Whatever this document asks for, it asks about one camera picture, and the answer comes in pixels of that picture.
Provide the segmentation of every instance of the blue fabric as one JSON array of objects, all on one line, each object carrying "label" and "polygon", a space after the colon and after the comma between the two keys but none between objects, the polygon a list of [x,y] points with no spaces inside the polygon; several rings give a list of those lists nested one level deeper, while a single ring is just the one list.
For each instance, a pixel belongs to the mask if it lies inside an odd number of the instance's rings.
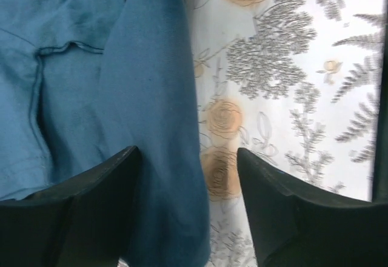
[{"label": "blue fabric", "polygon": [[123,5],[1,0],[0,199],[23,198],[101,161],[91,104],[102,50]]},{"label": "blue fabric", "polygon": [[101,152],[107,158],[135,144],[144,159],[124,259],[131,267],[204,266],[209,200],[182,0],[126,1],[105,47],[98,90]]}]

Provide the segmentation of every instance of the fabric fold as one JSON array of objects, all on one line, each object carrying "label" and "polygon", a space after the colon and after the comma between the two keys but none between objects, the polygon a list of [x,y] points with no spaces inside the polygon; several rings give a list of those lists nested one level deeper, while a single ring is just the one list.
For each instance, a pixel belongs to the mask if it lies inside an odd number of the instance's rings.
[{"label": "fabric fold", "polygon": [[126,1],[105,47],[98,90],[101,152],[107,158],[134,144],[144,160],[124,258],[131,267],[204,266],[209,198],[182,0]]},{"label": "fabric fold", "polygon": [[123,5],[1,1],[0,200],[24,198],[102,162],[92,107],[102,50]]}]

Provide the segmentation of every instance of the floral tablecloth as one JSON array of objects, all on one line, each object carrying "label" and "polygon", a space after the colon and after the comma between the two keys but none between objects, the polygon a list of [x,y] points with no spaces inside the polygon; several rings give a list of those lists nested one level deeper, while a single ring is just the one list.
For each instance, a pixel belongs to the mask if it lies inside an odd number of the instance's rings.
[{"label": "floral tablecloth", "polygon": [[370,198],[384,0],[184,1],[212,200],[208,267],[256,266],[238,147],[317,187]]}]

